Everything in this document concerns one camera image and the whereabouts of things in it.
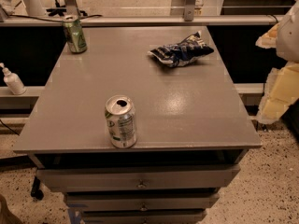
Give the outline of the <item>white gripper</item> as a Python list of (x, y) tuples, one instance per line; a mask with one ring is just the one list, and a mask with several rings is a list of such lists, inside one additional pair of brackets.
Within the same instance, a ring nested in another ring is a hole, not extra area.
[(272, 124), (299, 99), (299, 1), (255, 45), (276, 48), (277, 56), (288, 61), (283, 68), (273, 68), (268, 74), (256, 115), (261, 124)]

